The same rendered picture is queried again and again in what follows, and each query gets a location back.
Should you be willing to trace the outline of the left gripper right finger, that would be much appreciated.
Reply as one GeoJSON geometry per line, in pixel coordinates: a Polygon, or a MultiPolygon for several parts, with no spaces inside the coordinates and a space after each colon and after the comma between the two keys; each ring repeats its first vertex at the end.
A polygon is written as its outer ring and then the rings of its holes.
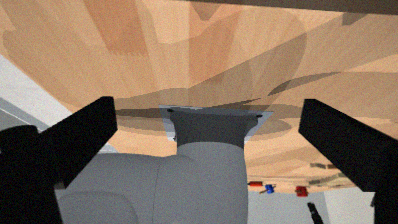
{"type": "Polygon", "coordinates": [[[398,224],[398,140],[317,100],[304,99],[298,133],[363,192],[374,224],[398,224]]]}

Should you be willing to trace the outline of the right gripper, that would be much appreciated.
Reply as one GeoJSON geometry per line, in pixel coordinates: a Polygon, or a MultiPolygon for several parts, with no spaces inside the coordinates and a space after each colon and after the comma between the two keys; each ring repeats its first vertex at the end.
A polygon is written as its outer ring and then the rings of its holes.
{"type": "Polygon", "coordinates": [[[312,217],[314,224],[324,224],[321,219],[321,216],[319,216],[319,214],[318,214],[318,211],[317,211],[314,203],[309,202],[309,203],[307,203],[307,205],[311,212],[311,217],[312,217]]]}

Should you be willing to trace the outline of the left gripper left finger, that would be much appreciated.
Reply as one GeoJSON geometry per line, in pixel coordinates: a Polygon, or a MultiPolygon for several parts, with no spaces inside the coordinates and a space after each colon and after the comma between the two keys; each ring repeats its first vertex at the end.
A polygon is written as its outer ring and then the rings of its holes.
{"type": "Polygon", "coordinates": [[[54,189],[66,189],[117,130],[113,96],[41,133],[35,125],[1,130],[0,224],[63,224],[54,189]]]}

